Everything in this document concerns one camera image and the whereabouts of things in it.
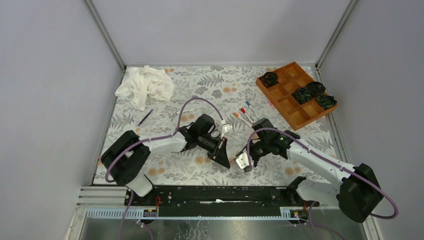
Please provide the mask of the pink pen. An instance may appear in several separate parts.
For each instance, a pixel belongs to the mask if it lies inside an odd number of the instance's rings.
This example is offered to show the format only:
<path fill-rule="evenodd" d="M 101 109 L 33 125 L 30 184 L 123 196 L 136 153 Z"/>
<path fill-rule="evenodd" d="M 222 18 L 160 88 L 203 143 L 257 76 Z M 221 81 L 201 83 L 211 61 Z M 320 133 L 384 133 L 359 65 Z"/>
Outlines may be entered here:
<path fill-rule="evenodd" d="M 248 155 L 246 151 L 240 151 L 238 152 L 235 157 L 232 160 L 233 162 L 237 162 L 237 163 L 246 163 L 248 162 Z"/>

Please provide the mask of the white pen red tip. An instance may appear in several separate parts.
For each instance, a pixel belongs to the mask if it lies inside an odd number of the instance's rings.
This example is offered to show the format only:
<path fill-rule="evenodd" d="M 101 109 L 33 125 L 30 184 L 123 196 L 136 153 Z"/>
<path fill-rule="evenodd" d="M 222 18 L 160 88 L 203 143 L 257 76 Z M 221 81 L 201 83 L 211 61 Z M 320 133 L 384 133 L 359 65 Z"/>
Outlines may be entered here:
<path fill-rule="evenodd" d="M 250 122 L 248 122 L 247 120 L 245 120 L 242 116 L 240 116 L 237 112 L 233 112 L 233 115 L 239 119 L 240 121 L 242 121 L 245 125 L 247 125 L 249 128 L 252 127 L 252 124 Z"/>
<path fill-rule="evenodd" d="M 253 121 L 253 119 L 247 114 L 247 112 L 246 112 L 246 110 L 242 107 L 241 109 L 241 112 L 245 115 L 245 117 L 249 120 L 249 122 L 251 123 L 251 124 L 253 124 L 254 123 L 254 121 Z"/>

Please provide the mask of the white pen blue tip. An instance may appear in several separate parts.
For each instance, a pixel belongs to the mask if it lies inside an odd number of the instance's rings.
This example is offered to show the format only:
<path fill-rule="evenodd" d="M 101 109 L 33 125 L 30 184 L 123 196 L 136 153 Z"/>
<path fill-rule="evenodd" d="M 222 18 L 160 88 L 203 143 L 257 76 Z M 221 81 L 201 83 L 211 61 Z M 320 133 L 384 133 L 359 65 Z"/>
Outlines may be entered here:
<path fill-rule="evenodd" d="M 257 118 L 260 119 L 259 115 L 257 114 L 257 112 L 255 111 L 255 109 L 253 108 L 253 106 L 251 105 L 251 103 L 249 101 L 245 102 L 248 106 L 248 108 L 252 111 L 253 115 Z"/>

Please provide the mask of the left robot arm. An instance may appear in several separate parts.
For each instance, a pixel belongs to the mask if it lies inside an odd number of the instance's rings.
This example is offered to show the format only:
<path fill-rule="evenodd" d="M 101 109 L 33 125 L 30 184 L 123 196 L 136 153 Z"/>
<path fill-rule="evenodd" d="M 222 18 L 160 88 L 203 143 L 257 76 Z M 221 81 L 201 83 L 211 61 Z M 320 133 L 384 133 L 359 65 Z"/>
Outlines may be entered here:
<path fill-rule="evenodd" d="M 185 152 L 196 147 L 206 150 L 207 157 L 225 168 L 230 168 L 227 155 L 227 139 L 213 136 L 215 121 L 202 114 L 189 125 L 179 127 L 173 136 L 160 136 L 145 141 L 128 130 L 116 140 L 100 157 L 111 180 L 118 186 L 125 186 L 144 206 L 155 200 L 153 184 L 141 173 L 149 158 L 168 153 Z"/>

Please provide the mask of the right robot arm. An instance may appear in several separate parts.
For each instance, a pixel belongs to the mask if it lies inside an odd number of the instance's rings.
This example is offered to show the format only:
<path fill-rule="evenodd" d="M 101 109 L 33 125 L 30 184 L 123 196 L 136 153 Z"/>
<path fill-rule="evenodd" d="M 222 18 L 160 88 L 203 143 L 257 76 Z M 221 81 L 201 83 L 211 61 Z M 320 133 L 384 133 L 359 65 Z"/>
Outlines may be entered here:
<path fill-rule="evenodd" d="M 354 166 L 331 157 L 289 130 L 276 129 L 267 118 L 256 121 L 252 128 L 259 141 L 248 140 L 248 166 L 256 167 L 268 154 L 280 156 L 309 168 L 327 182 L 297 177 L 287 191 L 287 201 L 299 206 L 316 201 L 339 208 L 349 219 L 363 223 L 384 198 L 374 171 L 366 164 Z"/>

